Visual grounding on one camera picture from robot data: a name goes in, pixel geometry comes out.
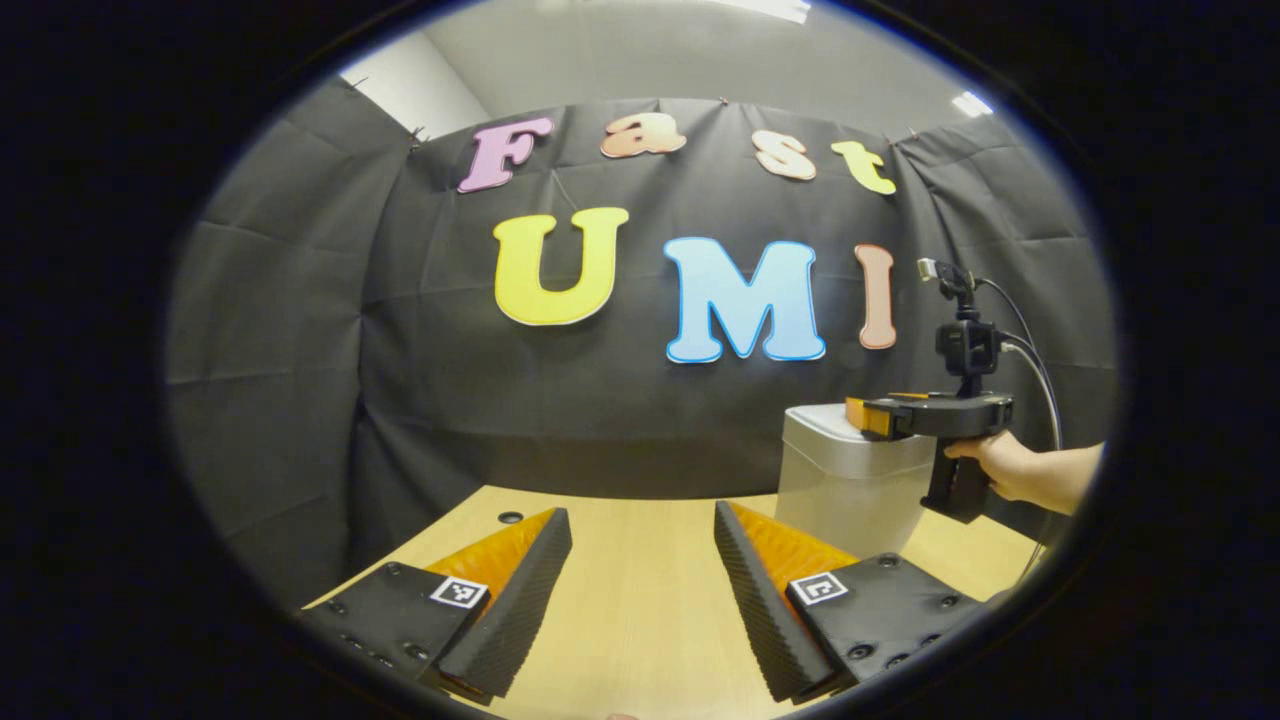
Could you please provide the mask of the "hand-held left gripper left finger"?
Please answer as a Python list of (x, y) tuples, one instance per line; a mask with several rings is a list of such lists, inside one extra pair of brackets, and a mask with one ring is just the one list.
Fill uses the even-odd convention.
[(371, 667), (489, 705), (524, 666), (572, 544), (568, 511), (548, 509), (425, 568), (384, 562), (300, 623)]

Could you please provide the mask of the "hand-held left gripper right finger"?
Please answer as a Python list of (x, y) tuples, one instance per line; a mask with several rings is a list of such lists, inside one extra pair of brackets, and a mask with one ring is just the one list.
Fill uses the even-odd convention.
[(927, 651), (986, 606), (899, 553), (856, 559), (741, 503), (714, 542), (773, 700), (837, 694)]

